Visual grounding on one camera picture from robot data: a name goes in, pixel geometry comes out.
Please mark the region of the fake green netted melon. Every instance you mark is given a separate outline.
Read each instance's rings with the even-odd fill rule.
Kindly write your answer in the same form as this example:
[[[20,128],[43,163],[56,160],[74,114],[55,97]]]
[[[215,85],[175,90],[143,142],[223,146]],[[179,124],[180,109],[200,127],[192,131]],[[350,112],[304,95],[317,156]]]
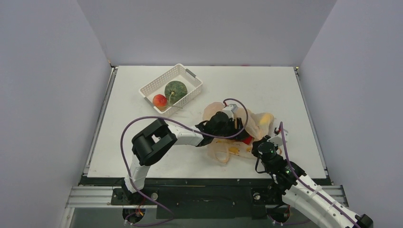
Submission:
[[[188,94],[186,85],[181,81],[171,81],[164,88],[165,97],[168,105],[173,106]]]

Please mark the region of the fake peach orange red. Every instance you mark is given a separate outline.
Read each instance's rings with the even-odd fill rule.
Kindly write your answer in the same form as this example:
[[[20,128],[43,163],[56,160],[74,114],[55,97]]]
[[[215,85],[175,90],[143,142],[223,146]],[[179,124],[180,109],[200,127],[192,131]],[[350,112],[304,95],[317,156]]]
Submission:
[[[162,109],[167,106],[168,100],[162,94],[157,94],[153,97],[152,103],[155,107]]]

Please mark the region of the translucent orange plastic bag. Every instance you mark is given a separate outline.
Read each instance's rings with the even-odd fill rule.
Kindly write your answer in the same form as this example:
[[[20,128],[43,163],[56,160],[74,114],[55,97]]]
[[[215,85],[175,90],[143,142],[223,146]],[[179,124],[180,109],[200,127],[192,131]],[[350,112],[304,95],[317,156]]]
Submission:
[[[269,134],[269,130],[274,121],[270,125],[259,125],[260,118],[264,113],[255,114],[251,110],[247,111],[249,120],[246,124],[246,132],[254,138],[253,142],[261,140],[264,136]],[[207,148],[208,155],[212,159],[224,164],[230,160],[231,156],[239,156],[247,159],[252,159],[254,157],[251,153],[252,143],[246,145],[243,142],[236,142],[228,139],[214,139]]]

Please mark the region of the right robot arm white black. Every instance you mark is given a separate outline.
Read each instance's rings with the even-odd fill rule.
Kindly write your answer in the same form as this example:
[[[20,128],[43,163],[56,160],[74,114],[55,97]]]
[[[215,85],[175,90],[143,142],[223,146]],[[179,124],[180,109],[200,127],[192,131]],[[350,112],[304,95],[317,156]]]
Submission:
[[[373,220],[358,215],[331,197],[295,163],[278,154],[278,145],[269,136],[253,142],[251,153],[262,163],[273,184],[269,199],[288,204],[321,228],[372,228]]]

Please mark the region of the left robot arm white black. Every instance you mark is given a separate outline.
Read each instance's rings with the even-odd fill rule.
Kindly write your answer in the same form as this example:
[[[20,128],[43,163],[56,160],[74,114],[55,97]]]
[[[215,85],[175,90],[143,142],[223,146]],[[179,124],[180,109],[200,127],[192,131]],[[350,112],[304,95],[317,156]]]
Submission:
[[[243,141],[249,137],[246,125],[249,114],[244,119],[235,117],[234,111],[218,111],[210,120],[202,121],[194,127],[188,127],[167,117],[152,116],[154,120],[132,138],[132,153],[138,160],[134,169],[124,153],[124,135],[120,138],[121,155],[127,170],[122,184],[123,198],[129,204],[136,204],[141,197],[145,178],[150,166],[157,163],[174,145],[203,147],[214,139]]]

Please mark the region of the fake red tomato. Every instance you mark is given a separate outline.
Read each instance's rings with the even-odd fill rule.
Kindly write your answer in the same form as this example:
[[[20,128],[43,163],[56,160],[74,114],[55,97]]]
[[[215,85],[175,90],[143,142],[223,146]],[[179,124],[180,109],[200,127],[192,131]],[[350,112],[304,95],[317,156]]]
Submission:
[[[248,136],[242,140],[242,142],[246,145],[250,145],[251,143],[253,143],[253,141],[254,141],[254,138],[252,136]]]

